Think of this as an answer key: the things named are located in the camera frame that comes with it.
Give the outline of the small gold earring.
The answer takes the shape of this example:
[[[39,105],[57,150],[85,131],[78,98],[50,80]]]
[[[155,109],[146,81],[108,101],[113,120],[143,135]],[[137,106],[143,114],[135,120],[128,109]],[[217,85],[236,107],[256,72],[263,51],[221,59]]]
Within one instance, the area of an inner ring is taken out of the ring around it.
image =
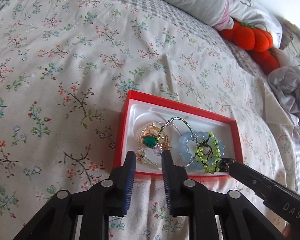
[[[137,152],[136,153],[136,158],[137,158],[137,161],[141,164],[146,164],[147,163],[146,156],[143,152]]]

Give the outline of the red Ace box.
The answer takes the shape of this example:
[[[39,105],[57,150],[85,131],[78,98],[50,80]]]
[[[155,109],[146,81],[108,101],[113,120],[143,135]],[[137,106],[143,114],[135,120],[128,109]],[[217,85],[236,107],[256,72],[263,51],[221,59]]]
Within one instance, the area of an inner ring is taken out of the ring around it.
[[[130,90],[121,109],[117,129],[113,166],[123,164],[128,151],[143,152],[147,163],[137,161],[136,173],[141,176],[162,175],[161,157],[152,149],[154,137],[163,128],[162,138],[170,142],[170,151],[175,165],[186,168],[195,180],[226,180],[228,172],[206,173],[191,161],[196,150],[196,139],[206,140],[213,148],[212,133],[223,158],[243,162],[243,152],[237,122],[234,119],[185,105],[158,96]]]

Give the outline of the grey crumpled cloth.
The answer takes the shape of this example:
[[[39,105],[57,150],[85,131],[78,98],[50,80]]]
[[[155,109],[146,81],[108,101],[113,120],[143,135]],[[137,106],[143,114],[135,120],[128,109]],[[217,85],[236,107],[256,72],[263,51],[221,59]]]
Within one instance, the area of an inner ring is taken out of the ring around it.
[[[272,71],[268,83],[282,108],[300,126],[300,64]]]

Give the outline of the floral bed quilt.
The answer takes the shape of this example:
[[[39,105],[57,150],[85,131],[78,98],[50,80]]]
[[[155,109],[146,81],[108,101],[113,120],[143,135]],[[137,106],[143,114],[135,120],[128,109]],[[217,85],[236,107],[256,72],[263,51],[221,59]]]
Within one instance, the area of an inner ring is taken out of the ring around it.
[[[130,90],[237,120],[245,164],[300,194],[300,147],[250,55],[161,0],[0,0],[0,239],[108,177]]]

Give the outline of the orange plush pumpkin toy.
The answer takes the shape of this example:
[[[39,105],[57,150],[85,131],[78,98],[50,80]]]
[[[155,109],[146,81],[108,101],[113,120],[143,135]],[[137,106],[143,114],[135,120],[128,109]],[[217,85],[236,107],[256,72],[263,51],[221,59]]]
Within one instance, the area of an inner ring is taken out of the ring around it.
[[[273,37],[269,32],[235,21],[232,29],[224,29],[219,33],[221,37],[246,50],[265,74],[280,68],[273,52]]]

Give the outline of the grey white pillow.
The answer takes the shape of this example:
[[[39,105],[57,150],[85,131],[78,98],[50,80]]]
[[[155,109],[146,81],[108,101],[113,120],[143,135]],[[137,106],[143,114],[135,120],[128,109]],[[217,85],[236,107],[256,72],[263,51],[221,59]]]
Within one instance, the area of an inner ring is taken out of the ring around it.
[[[217,30],[230,29],[234,20],[269,32],[280,47],[282,27],[258,0],[164,0]]]

